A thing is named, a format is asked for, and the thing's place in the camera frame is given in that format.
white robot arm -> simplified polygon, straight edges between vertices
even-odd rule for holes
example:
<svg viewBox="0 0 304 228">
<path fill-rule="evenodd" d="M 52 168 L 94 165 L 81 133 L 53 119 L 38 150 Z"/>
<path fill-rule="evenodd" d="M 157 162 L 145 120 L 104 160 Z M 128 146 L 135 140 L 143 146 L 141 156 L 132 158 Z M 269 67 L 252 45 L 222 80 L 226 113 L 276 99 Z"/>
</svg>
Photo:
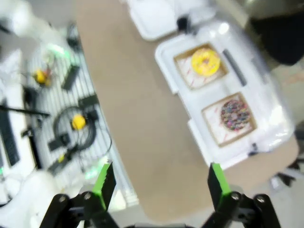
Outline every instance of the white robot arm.
<svg viewBox="0 0 304 228">
<path fill-rule="evenodd" d="M 53 197 L 60 190 L 54 177 L 46 171 L 34 171 L 19 193 L 0 207 L 0 227 L 38 228 Z"/>
<path fill-rule="evenodd" d="M 31 37 L 44 45 L 55 45 L 71 52 L 66 39 L 46 21 L 32 13 L 24 0 L 1 0 L 0 19 L 6 20 L 7 29 L 19 37 Z"/>
</svg>

black cable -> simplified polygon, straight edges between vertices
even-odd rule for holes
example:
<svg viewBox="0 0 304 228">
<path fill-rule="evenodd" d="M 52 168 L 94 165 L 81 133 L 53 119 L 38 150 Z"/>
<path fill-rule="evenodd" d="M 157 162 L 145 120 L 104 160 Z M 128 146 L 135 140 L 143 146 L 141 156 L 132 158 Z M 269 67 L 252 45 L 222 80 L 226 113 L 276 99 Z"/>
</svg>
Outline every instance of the black cable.
<svg viewBox="0 0 304 228">
<path fill-rule="evenodd" d="M 5 32 L 6 34 L 11 34 L 11 31 L 9 29 L 7 29 L 5 26 L 3 26 L 2 24 L 0 24 L 0 30 L 2 32 Z"/>
<path fill-rule="evenodd" d="M 94 143 L 94 140 L 96 138 L 96 126 L 95 126 L 95 123 L 94 121 L 85 114 L 84 110 L 79 108 L 78 106 L 70 106 L 68 108 L 65 108 L 54 120 L 54 123 L 53 123 L 53 131 L 54 131 L 54 135 L 56 138 L 60 138 L 60 132 L 59 132 L 59 127 L 60 127 L 60 120 L 61 118 L 65 115 L 65 114 L 68 114 L 69 112 L 72 112 L 76 110 L 77 112 L 80 112 L 82 116 L 85 117 L 85 121 L 86 121 L 86 127 L 88 128 L 88 134 L 87 134 L 87 137 L 86 137 L 86 140 L 84 143 L 81 143 L 82 142 L 82 139 L 83 137 L 85 136 L 85 134 L 83 133 L 81 136 L 80 136 L 80 131 L 77 131 L 77 139 L 76 139 L 76 142 L 75 142 L 75 145 L 72 145 L 71 148 L 75 147 L 77 145 L 77 148 L 76 150 L 78 152 L 80 151 L 83 151 L 87 148 L 89 148 L 93 143 Z M 69 147 L 68 144 L 66 144 L 66 142 L 62 141 L 62 143 L 66 146 L 66 147 Z"/>
<path fill-rule="evenodd" d="M 108 136 L 109 136 L 109 138 L 110 138 L 110 144 L 109 144 L 108 148 L 106 149 L 105 153 L 103 153 L 101 156 L 97 156 L 97 157 L 91 158 L 91 159 L 90 159 L 91 161 L 99 160 L 99 159 L 101 159 L 101 158 L 107 156 L 107 155 L 109 154 L 111 148 L 112 148 L 112 145 L 113 145 L 113 140 L 112 140 L 112 137 L 111 137 L 111 135 L 110 135 L 109 130 L 108 130 L 106 127 L 102 127 L 102 126 L 100 126 L 100 125 L 99 125 L 99 129 L 101 130 L 101 132 L 102 132 L 102 131 L 106 131 L 106 132 L 107 132 L 107 134 L 108 134 Z M 83 157 L 81 154 L 80 154 L 80 159 L 81 159 L 81 162 L 82 162 L 82 163 L 83 163 L 83 160 L 88 160 L 87 158 Z"/>
</svg>

brown table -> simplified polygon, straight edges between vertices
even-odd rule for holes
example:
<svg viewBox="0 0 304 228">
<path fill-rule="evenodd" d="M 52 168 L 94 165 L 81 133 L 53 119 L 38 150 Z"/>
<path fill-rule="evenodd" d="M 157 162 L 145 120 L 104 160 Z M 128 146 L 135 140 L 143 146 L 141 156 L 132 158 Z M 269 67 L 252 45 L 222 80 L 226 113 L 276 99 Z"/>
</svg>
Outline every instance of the brown table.
<svg viewBox="0 0 304 228">
<path fill-rule="evenodd" d="M 148 217 L 168 221 L 211 205 L 208 167 L 187 127 L 189 117 L 118 0 L 78 0 L 76 20 L 90 75 L 127 174 Z M 225 173 L 244 190 L 292 163 L 295 138 Z"/>
</svg>

yellow object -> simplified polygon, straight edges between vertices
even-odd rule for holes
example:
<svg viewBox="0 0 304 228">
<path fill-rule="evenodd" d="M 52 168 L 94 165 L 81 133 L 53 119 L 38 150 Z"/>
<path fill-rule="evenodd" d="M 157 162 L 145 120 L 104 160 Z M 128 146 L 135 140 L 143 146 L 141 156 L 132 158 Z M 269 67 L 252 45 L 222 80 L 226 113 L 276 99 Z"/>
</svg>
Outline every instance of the yellow object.
<svg viewBox="0 0 304 228">
<path fill-rule="evenodd" d="M 219 70 L 220 58 L 215 51 L 202 48 L 193 54 L 191 65 L 199 75 L 210 77 Z"/>
<path fill-rule="evenodd" d="M 58 162 L 61 163 L 63 160 L 64 160 L 65 156 L 64 155 L 61 155 L 59 158 L 58 158 Z"/>
<path fill-rule="evenodd" d="M 47 76 L 42 70 L 37 70 L 35 74 L 35 79 L 38 83 L 45 84 Z"/>
<path fill-rule="evenodd" d="M 45 85 L 46 86 L 51 86 L 51 80 L 49 78 L 45 81 Z"/>
<path fill-rule="evenodd" d="M 85 127 L 85 124 L 86 124 L 86 119 L 82 115 L 77 114 L 74 116 L 72 121 L 72 126 L 74 129 L 81 130 Z"/>
</svg>

white plastic container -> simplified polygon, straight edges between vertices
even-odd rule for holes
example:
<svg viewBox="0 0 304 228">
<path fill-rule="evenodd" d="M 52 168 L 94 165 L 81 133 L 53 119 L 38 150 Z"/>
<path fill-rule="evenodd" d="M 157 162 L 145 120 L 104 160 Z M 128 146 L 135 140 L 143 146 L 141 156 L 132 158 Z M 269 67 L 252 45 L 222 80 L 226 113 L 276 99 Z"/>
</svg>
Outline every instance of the white plastic container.
<svg viewBox="0 0 304 228">
<path fill-rule="evenodd" d="M 177 18 L 209 0 L 127 0 L 131 18 L 142 38 L 160 39 L 177 30 Z"/>
<path fill-rule="evenodd" d="M 226 169 L 246 159 L 251 152 L 271 152 L 291 137 L 294 124 L 266 64 L 242 30 L 218 12 L 208 20 L 196 21 L 197 24 L 201 24 L 197 35 L 180 35 L 161 43 L 155 58 L 172 93 L 179 95 L 189 114 L 189 129 L 207 165 L 216 162 Z M 204 44 L 217 52 L 227 74 L 193 90 L 185 83 L 175 59 Z M 250 107 L 256 128 L 232 143 L 219 146 L 203 110 L 237 93 Z"/>
</svg>

